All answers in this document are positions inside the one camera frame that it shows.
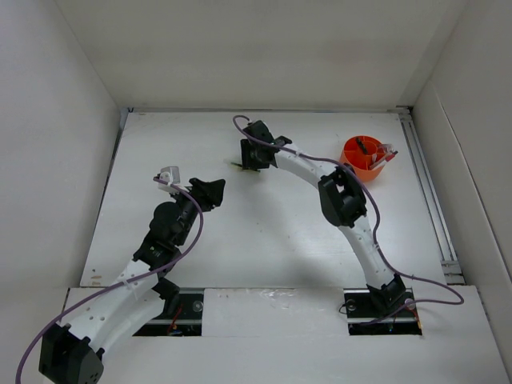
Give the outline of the green yellow highlighter pen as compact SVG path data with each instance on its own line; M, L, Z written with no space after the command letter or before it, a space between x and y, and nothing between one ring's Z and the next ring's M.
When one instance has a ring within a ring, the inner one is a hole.
M235 161L232 161L229 159L225 159L224 163L230 167L233 167L235 170L241 171L241 172L252 172L252 173L260 173L261 172L260 170L255 170L255 169L244 167L244 165L241 164L240 162L235 162Z

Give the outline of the black handled scissors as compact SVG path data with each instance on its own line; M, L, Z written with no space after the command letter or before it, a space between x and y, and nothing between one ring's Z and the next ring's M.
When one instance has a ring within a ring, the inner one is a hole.
M364 142L360 139L360 137L356 137L356 143L358 144L358 147L361 150L361 152L363 152L364 155L368 155L368 150L367 150Z

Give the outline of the white marker red cap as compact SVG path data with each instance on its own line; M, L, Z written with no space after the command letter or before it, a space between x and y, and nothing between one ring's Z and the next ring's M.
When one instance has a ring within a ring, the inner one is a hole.
M385 155L380 158L378 161L372 163L369 166L369 170L376 170L384 167L388 162L390 162L396 155L398 154L397 151L390 151L386 152Z

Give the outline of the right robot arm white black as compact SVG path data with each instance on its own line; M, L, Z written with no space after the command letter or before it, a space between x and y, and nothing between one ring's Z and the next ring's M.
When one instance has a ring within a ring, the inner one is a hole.
M290 139L274 137L267 125L257 120L245 128L233 123L245 137L241 140L242 168L263 170L273 166L309 183L319 194L320 207L329 224L338 228L355 253L370 292L374 312L387 315L405 300L406 288L378 252L367 217L363 188L346 166L313 158L301 152Z

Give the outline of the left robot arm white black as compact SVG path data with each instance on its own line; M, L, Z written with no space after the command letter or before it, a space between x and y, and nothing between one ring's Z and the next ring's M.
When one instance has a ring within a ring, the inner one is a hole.
M189 180L185 188L161 175L154 179L171 199L159 204L140 247L111 286L84 302L84 311L64 324L53 323L42 334L39 372L53 383L96 383L107 359L149 320L175 315L180 306L177 285L167 279L187 255L181 250L195 223L222 204L226 182Z

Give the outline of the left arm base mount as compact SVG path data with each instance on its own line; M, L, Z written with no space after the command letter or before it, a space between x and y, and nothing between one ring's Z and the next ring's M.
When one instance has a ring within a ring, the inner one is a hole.
M180 288L163 279L156 292L164 307L159 316L148 321L135 337L198 337L202 335L204 288Z

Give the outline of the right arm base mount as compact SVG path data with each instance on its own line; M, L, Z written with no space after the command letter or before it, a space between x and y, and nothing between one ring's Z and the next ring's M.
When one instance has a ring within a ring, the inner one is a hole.
M413 304L384 314L372 303L368 289L344 290L343 298L338 312L345 317L350 336L422 335L422 324Z

